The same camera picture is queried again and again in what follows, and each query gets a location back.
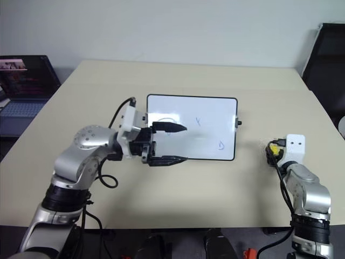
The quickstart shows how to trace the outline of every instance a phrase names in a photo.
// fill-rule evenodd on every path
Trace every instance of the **laptop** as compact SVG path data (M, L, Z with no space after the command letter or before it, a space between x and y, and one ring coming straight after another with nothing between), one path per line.
M60 85L45 55L0 56L0 87L10 99L0 111L0 137L19 137Z

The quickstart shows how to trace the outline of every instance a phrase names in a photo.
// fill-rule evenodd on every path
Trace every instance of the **whiteboard marker drawing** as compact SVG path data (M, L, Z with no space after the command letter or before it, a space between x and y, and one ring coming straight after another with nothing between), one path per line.
M219 149L218 150L223 150L225 148L223 142L219 141Z

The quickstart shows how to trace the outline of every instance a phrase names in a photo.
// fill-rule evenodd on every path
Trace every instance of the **red object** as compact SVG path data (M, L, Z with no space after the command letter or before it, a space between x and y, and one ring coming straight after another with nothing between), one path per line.
M256 259L257 251L255 249L249 248L247 251L243 252L243 259Z

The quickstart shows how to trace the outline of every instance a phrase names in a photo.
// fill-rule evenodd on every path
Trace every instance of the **black cable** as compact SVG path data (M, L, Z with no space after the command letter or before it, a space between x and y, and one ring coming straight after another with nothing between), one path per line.
M116 188L118 185L119 185L119 182L118 182L118 180L114 177L114 176L112 176L112 175L109 175L109 174L102 174L102 166L103 166L103 164L104 164L104 162L107 160L107 158L104 158L100 163L99 163L99 165L98 165L98 176L95 178L95 180L97 180L97 179L99 179L100 181L101 181L101 183L105 186L105 187L108 187L108 188L110 188L110 189L114 189L114 188ZM107 184L104 180L103 180L103 178L105 178L105 177L107 177L107 178L111 178L111 179L113 179L114 180L114 182L115 182L115 185L109 185L109 184Z
M288 191L286 189L285 183L283 181L282 173L281 173L281 171L279 169L277 161L275 160L274 155L273 155L272 150L271 150L271 147L270 147L271 144L274 144L274 140L270 141L268 143L268 145L267 145L267 152L268 152L268 154L269 154L269 156L271 158L271 161L274 163L275 169L277 170L277 174L278 174L278 177L279 177L279 180L280 180L280 190L281 190L281 194L283 196L283 199L284 199L286 205L288 206L291 214L294 214L293 205L291 203L290 196L288 194Z
M122 104L120 104L120 106L119 106L119 108L116 110L116 112L115 112L115 114L114 114L114 116L113 116L113 118L112 118L112 121L110 122L108 128L111 128L111 127L113 126L114 121L115 121L115 119L116 119L116 116L118 116L118 114L119 114L119 112L120 112L120 109L121 109L126 103L128 103L128 102L130 102L130 101L132 101L132 102L135 101L135 98L134 98L134 97L130 97L130 98L128 98L127 100L125 100Z
M102 242L103 242L103 226L102 226L102 222L100 221L99 218L97 218L95 215L91 214L91 213L88 212L88 211L86 211L86 215L88 215L89 217L93 218L93 219L96 220L97 223L98 223L99 231L100 231L100 235L99 235L98 258L101 259L101 257L102 257Z
M108 250L108 248L107 248L107 245L106 245L106 241L105 241L105 240L103 240L103 245L104 245L104 248L106 249L106 252L107 252L109 258L110 258L110 259L113 259L112 254L109 252L109 250Z
M266 245L265 247L262 247L262 248L258 251L258 253L257 253L257 259L259 259L260 254L261 254L263 251L265 251L266 249L271 248L271 247L275 247L275 246L277 246L277 245L283 243L284 241L286 241L286 240L291 236L291 234L292 234L292 232L293 232L293 229L294 229L293 227L290 227L289 232L288 232L282 239L280 239L280 240L278 240L278 241L276 241L276 242L274 242L274 243L272 243L272 244L268 244L268 245Z
M290 212L291 212L291 215L292 215L292 214L294 214L293 205L292 205L292 203L291 203L290 196L289 196L289 194L288 194L288 191L287 191L287 189L286 189L285 183L284 183L284 181L283 181L282 173L281 173L281 171L280 171L280 168L279 168L279 166L278 166L278 164L277 164L277 161L276 161L276 159L274 158L273 152L272 152L272 150L271 150L271 144L276 144L276 143L275 143L275 141L273 140L273 141L270 141L270 142L268 143L268 145L267 145L267 152L268 152L268 155L270 156L269 159L270 159L270 162L273 163L273 166L275 167L275 169L277 170L277 174L278 174L278 177L279 177L279 180L280 180L280 191L281 191L282 197L283 197L283 199L284 199L286 205L288 206L288 208L289 208L289 210L290 210ZM291 234L292 234L292 232L293 232L293 229L294 229L293 227L290 227L289 232L288 232L282 239L280 239L280 240L278 240L278 241L276 241L276 242L274 242L274 243L268 244L268 245L265 246L265 247L262 247L262 248L258 251L258 253L257 253L257 259L259 259L260 254L261 254L264 250L266 250L266 249L268 249L268 248L271 248L271 247L275 247L275 246L277 246L277 245L283 243L284 241L286 241L286 240L291 236Z
M82 214L81 214L81 227L80 227L80 237L78 239L78 244L73 252L73 255L71 258L80 258L82 256L82 250L84 248L84 230L85 230L85 219L86 219L86 206L83 207L82 209Z

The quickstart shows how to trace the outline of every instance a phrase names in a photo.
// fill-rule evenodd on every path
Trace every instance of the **whiteboard black frame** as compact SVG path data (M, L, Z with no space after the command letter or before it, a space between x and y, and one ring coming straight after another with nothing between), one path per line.
M236 120L235 120L235 135L234 135L234 143L233 143L233 159L207 159L207 158L188 158L190 160L212 160L212 161L233 161L236 157L236 135L238 129L238 99L235 97L219 97L219 96L183 96L179 94L158 94L158 93L150 93L146 96L146 113L148 116L148 98L149 96L175 96L175 97L198 97L198 98L218 98L218 99L234 99L236 100Z

